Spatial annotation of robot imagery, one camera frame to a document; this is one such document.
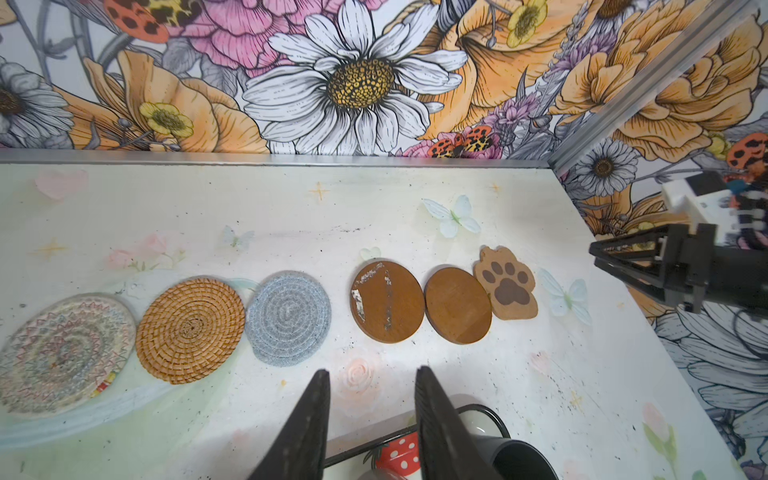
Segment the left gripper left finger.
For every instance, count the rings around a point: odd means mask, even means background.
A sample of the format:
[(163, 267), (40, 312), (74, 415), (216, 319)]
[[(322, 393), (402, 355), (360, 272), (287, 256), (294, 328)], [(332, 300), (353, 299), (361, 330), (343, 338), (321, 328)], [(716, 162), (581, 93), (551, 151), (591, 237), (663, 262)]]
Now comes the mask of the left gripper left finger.
[(330, 402), (329, 372), (317, 370), (249, 479), (321, 479), (326, 458)]

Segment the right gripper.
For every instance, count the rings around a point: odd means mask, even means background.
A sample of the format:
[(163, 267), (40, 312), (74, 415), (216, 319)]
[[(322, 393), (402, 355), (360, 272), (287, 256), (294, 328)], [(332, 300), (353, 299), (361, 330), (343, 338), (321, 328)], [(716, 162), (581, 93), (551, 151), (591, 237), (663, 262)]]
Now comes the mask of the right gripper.
[(594, 265), (650, 299), (699, 313), (706, 302), (767, 312), (767, 252), (715, 244), (716, 227), (685, 225), (596, 241)]

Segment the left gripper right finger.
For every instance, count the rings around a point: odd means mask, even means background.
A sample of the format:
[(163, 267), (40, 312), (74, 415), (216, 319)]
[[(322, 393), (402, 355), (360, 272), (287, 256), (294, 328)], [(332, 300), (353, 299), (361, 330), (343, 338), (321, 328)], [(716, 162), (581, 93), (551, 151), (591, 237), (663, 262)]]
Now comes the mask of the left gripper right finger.
[(416, 372), (415, 406), (423, 479), (501, 479), (428, 366)]

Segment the paw shaped wooden coaster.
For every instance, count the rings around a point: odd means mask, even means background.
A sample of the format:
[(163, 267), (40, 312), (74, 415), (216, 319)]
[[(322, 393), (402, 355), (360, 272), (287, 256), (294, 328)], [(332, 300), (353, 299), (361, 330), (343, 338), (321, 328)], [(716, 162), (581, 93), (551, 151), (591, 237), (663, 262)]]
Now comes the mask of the paw shaped wooden coaster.
[(489, 297), (493, 314), (500, 320), (528, 320), (538, 315), (534, 296), (535, 277), (512, 251), (483, 246), (473, 265), (476, 280)]

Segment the grey braided coaster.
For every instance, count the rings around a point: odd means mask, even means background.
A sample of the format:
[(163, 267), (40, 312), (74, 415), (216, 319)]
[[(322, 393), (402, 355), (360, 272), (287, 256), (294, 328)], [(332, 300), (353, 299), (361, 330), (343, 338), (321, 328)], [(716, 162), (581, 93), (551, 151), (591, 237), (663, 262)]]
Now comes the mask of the grey braided coaster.
[(332, 309), (322, 285), (299, 271), (281, 271), (258, 285), (246, 308), (245, 335), (255, 357), (291, 367), (314, 355), (330, 330)]

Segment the plain round wooden coaster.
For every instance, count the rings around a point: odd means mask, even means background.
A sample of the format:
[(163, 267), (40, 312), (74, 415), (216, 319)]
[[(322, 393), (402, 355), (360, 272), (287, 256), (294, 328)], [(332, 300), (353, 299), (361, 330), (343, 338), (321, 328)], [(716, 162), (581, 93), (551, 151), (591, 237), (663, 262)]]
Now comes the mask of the plain round wooden coaster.
[(490, 299), (480, 282), (456, 267), (436, 270), (424, 290), (426, 314), (432, 327), (458, 345), (483, 339), (492, 323)]

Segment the scratched dark wooden coaster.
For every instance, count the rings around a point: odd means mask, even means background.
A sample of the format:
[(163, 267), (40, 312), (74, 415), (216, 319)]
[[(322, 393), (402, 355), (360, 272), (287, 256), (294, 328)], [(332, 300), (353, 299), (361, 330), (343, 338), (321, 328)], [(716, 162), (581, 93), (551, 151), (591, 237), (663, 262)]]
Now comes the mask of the scratched dark wooden coaster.
[(371, 339), (395, 344), (411, 337), (425, 316), (421, 285), (402, 265), (375, 260), (364, 265), (349, 290), (352, 318)]

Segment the woven rattan coaster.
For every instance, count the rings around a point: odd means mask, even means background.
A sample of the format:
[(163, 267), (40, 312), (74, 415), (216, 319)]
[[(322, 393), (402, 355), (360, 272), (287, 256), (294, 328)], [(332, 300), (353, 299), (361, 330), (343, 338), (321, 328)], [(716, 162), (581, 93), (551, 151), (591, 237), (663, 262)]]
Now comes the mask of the woven rattan coaster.
[(180, 282), (159, 295), (138, 325), (142, 367), (172, 385), (201, 380), (233, 354), (245, 328), (238, 292), (212, 277)]

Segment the multicolour braided coaster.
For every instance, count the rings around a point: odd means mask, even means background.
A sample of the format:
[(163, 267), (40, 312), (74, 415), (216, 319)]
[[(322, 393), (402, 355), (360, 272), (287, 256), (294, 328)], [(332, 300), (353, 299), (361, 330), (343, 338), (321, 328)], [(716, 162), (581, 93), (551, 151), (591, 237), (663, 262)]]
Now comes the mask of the multicolour braided coaster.
[(1, 406), (46, 418), (99, 396), (133, 352), (137, 322), (114, 296), (76, 295), (26, 321), (1, 345)]

